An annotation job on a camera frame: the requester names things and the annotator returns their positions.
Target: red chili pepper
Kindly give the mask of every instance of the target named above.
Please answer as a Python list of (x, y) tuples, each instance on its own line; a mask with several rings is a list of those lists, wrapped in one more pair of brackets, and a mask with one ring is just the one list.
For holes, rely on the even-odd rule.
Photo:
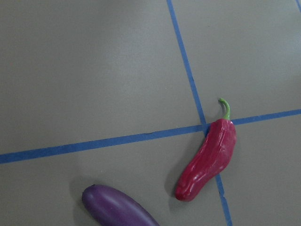
[(211, 123), (203, 145), (182, 173), (175, 191), (178, 200), (193, 200), (204, 185), (224, 170), (231, 160), (236, 131), (230, 121), (229, 104), (222, 98), (219, 101), (226, 106), (226, 114)]

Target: purple eggplant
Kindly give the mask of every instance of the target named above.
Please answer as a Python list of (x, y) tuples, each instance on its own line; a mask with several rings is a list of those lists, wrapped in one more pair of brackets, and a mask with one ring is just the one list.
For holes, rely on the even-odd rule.
[(102, 226), (159, 226), (139, 203), (112, 187), (92, 185), (83, 192), (82, 201)]

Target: toy vegetable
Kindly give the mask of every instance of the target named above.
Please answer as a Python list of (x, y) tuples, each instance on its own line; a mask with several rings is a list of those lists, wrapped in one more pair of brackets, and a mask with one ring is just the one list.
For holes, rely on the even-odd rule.
[(178, 200), (193, 200), (204, 185), (224, 170), (231, 160), (236, 131), (230, 121), (229, 104), (222, 98), (219, 101), (226, 106), (226, 114), (211, 123), (203, 145), (182, 173), (175, 191)]
[(102, 226), (159, 226), (135, 200), (112, 187), (92, 185), (83, 192), (82, 201)]

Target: green pepper stem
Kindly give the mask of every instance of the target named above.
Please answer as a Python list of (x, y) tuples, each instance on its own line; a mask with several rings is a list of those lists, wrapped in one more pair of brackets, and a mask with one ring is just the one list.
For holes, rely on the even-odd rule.
[(230, 106), (229, 106), (228, 102), (223, 98), (220, 98), (218, 101), (223, 103), (226, 107), (226, 114), (224, 115), (223, 119), (230, 120)]

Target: plastic pepper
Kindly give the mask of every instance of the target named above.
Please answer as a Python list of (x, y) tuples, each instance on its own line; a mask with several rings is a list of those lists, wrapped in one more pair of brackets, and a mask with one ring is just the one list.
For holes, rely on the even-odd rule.
[(230, 120), (230, 106), (222, 98), (226, 114), (211, 123), (203, 145), (182, 173), (175, 197), (181, 201), (193, 200), (204, 185), (229, 164), (236, 143), (236, 130)]

